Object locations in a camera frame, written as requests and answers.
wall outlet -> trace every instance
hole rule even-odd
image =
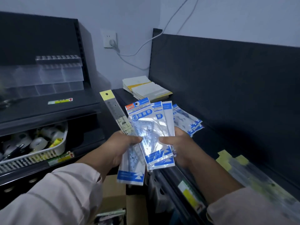
[[[110,45],[110,40],[114,40],[115,43],[116,43],[116,45],[118,45],[118,42],[117,42],[117,33],[115,31],[101,29],[101,34],[102,34],[102,37],[103,37],[103,46],[105,48],[113,48]]]

white plastic basket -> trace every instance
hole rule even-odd
[[[68,123],[63,123],[65,127],[65,134],[62,142],[55,147],[51,147],[35,153],[19,156],[13,159],[5,160],[0,162],[0,174],[19,168],[29,166],[34,163],[38,163],[47,159],[54,158],[64,153],[66,146],[66,138],[68,133]]]

white wall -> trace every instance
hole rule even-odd
[[[163,28],[184,0],[161,0]],[[168,25],[177,34],[196,0],[188,0]],[[199,0],[179,35],[300,46],[300,0]]]
[[[160,0],[0,0],[0,11],[77,18],[91,34],[96,64],[93,80],[101,81],[101,89],[122,87],[122,79],[147,75],[122,61],[114,50],[103,48],[101,28],[115,30],[121,54],[132,54],[152,37],[159,25]],[[128,62],[147,68],[150,63],[151,43]]]

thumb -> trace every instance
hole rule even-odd
[[[166,145],[173,145],[177,142],[176,136],[160,136],[159,141]]]
[[[140,143],[143,140],[141,136],[127,136],[127,139],[128,139],[128,143],[131,145]]]

person's right hand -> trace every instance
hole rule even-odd
[[[177,152],[176,162],[182,167],[188,167],[193,156],[202,151],[193,139],[178,127],[175,127],[175,136],[161,136],[159,141],[174,146]]]

